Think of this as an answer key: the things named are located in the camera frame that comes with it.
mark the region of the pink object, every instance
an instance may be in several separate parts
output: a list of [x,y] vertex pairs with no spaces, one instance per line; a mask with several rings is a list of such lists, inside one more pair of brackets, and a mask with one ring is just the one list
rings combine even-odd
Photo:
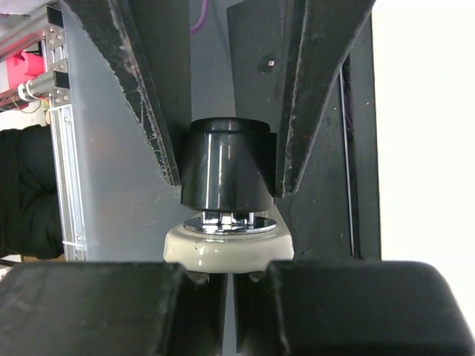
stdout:
[[45,72],[43,57],[21,52],[7,59],[8,85],[10,89],[35,79]]

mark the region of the white background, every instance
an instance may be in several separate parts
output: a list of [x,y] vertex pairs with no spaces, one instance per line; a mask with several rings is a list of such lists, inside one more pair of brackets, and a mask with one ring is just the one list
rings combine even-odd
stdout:
[[373,11],[383,258],[450,283],[475,332],[475,1]]

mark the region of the black cylinder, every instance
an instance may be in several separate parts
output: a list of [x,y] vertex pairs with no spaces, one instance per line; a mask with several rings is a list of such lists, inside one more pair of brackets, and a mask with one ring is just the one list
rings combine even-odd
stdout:
[[181,165],[184,206],[249,213],[274,205],[276,135],[265,122],[201,119],[190,131]]

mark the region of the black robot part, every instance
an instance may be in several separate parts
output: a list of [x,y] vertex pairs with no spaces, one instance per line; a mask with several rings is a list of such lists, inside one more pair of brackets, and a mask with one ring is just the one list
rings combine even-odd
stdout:
[[181,165],[182,204],[197,211],[252,213],[274,205],[276,135],[248,119],[190,125]]

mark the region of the black pants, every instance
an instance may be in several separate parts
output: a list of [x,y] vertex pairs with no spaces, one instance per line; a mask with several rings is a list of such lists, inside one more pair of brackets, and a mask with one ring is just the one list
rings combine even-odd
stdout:
[[50,128],[0,131],[0,172],[0,255],[61,255]]

